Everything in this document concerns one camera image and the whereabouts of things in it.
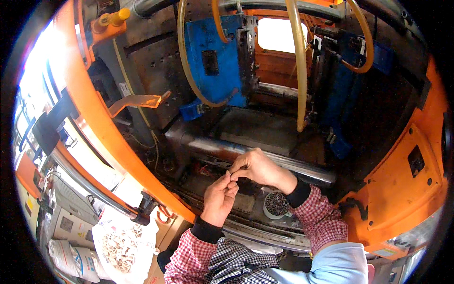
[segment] warning label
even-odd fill
[[[381,256],[392,256],[396,254],[396,251],[390,250],[390,249],[380,249],[374,251],[374,254],[381,255]]]

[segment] yellow hose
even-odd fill
[[[342,59],[342,64],[348,69],[356,73],[366,73],[372,67],[374,63],[374,42],[372,41],[372,34],[370,33],[369,26],[367,25],[366,19],[361,12],[358,4],[355,0],[347,0],[347,3],[351,6],[353,13],[355,14],[358,22],[360,23],[361,29],[363,30],[364,39],[366,40],[366,62],[361,67],[355,67],[350,65],[347,61]]]
[[[213,18],[214,24],[216,25],[216,31],[219,35],[219,38],[222,40],[223,43],[229,43],[227,40],[224,30],[222,29],[221,25],[221,16],[219,15],[219,1],[218,0],[211,0],[211,9],[213,11]]]
[[[227,98],[225,101],[221,103],[212,103],[209,100],[207,100],[200,90],[197,87],[196,82],[194,81],[194,78],[192,77],[191,69],[189,68],[189,62],[188,62],[188,54],[186,53],[186,44],[184,42],[184,13],[186,10],[186,0],[181,0],[180,4],[178,6],[178,25],[177,25],[177,34],[178,34],[178,48],[180,49],[180,58],[181,58],[181,64],[183,65],[183,70],[184,74],[186,75],[186,79],[189,82],[189,85],[191,86],[192,90],[196,94],[196,96],[206,105],[212,108],[217,108],[220,106],[225,105],[229,98]]]
[[[301,132],[306,126],[304,117],[306,115],[307,69],[306,51],[303,44],[305,39],[296,0],[286,0],[285,3],[293,33],[293,42],[295,43],[296,72],[298,77],[298,119],[296,121],[296,129]]]

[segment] small bowl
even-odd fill
[[[272,220],[279,220],[280,218],[284,217],[284,216],[288,216],[288,217],[291,217],[293,216],[293,214],[290,212],[290,209],[287,211],[287,213],[285,213],[284,215],[281,215],[281,216],[276,216],[276,215],[273,215],[271,214],[268,209],[266,209],[266,199],[268,198],[268,196],[272,193],[275,193],[275,192],[278,192],[278,191],[273,191],[273,192],[270,192],[268,193],[268,195],[265,197],[265,201],[263,202],[263,213],[265,213],[265,216],[272,219]]]

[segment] sticker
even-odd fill
[[[31,199],[30,198],[27,199],[27,205],[30,208],[30,210],[33,210],[33,203],[31,203]]]
[[[390,249],[380,249],[376,250],[373,252],[374,254],[380,255],[380,256],[393,256],[396,254],[396,251],[390,250]]]
[[[128,85],[126,85],[126,83],[120,83],[119,85],[120,85],[120,90],[123,93],[123,97],[127,97],[127,96],[131,95],[131,91],[129,91]]]
[[[73,224],[74,224],[73,221],[69,220],[68,218],[63,217],[60,222],[60,228],[67,231],[68,233],[71,233]]]

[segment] small metal part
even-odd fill
[[[243,9],[241,7],[241,1],[237,0],[237,14],[243,14]]]

